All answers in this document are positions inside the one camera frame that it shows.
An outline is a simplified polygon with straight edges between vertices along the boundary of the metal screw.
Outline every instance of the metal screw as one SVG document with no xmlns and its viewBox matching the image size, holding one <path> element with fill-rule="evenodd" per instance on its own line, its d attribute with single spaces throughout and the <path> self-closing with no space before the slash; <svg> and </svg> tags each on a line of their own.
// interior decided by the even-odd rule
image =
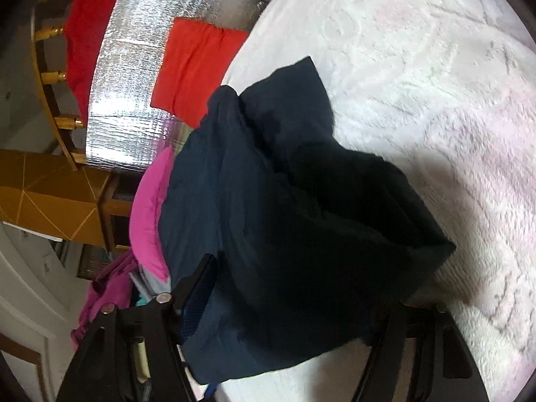
<svg viewBox="0 0 536 402">
<path fill-rule="evenodd" d="M 160 293 L 156 297 L 156 301 L 159 304 L 165 304 L 166 302 L 169 302 L 172 299 L 171 293 Z"/>
<path fill-rule="evenodd" d="M 115 305 L 112 304 L 112 303 L 104 304 L 101 307 L 101 313 L 103 313 L 103 314 L 110 314 L 114 310 L 115 310 Z"/>
</svg>

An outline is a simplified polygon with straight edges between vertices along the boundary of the orange-red cloth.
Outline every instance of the orange-red cloth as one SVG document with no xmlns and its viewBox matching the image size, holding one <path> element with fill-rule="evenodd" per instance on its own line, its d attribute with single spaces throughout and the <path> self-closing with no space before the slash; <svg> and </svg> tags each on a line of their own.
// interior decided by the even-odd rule
<svg viewBox="0 0 536 402">
<path fill-rule="evenodd" d="M 67 39 L 67 84 L 71 88 L 80 111 L 80 119 L 87 124 L 89 92 L 98 52 L 115 0 L 73 0 L 72 10 L 65 25 Z"/>
<path fill-rule="evenodd" d="M 208 99 L 247 37 L 244 31 L 175 18 L 151 106 L 178 116 L 190 127 L 199 127 Z"/>
</svg>

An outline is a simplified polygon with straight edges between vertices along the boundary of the gray fabric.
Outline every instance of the gray fabric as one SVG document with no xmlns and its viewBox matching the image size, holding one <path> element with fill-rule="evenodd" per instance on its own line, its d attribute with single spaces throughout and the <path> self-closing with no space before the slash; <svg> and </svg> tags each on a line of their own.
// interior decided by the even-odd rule
<svg viewBox="0 0 536 402">
<path fill-rule="evenodd" d="M 160 293 L 171 291 L 169 277 L 166 281 L 162 281 L 142 265 L 139 266 L 137 271 L 133 271 L 129 275 L 139 294 L 147 302 Z"/>
</svg>

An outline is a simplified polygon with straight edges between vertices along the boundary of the pink garment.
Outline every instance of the pink garment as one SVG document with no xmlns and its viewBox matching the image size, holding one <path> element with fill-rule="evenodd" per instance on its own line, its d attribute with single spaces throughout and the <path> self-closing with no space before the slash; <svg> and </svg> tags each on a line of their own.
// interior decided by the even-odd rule
<svg viewBox="0 0 536 402">
<path fill-rule="evenodd" d="M 71 331 L 74 350 L 84 338 L 90 323 L 97 316 L 101 307 L 113 303 L 118 308 L 127 308 L 132 297 L 132 281 L 129 273 L 138 268 L 138 261 L 132 251 L 127 251 L 111 262 L 91 282 L 87 290 L 86 303 L 78 316 L 78 328 Z"/>
<path fill-rule="evenodd" d="M 170 185 L 175 154 L 165 148 L 147 168 L 134 196 L 130 212 L 129 237 L 138 262 L 153 275 L 166 281 L 170 273 L 162 254 L 158 222 Z"/>
</svg>

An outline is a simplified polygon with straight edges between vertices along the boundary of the magenta clothing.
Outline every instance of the magenta clothing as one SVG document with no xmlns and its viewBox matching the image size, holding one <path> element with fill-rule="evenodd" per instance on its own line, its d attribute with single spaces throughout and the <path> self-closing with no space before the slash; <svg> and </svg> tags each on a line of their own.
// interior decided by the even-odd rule
<svg viewBox="0 0 536 402">
<path fill-rule="evenodd" d="M 111 262 L 91 282 L 87 290 L 86 303 L 78 316 L 78 328 L 71 331 L 74 350 L 84 338 L 90 323 L 104 304 L 113 303 L 118 308 L 128 308 L 132 297 L 132 281 L 129 273 L 138 268 L 132 251 L 127 251 Z"/>
</svg>

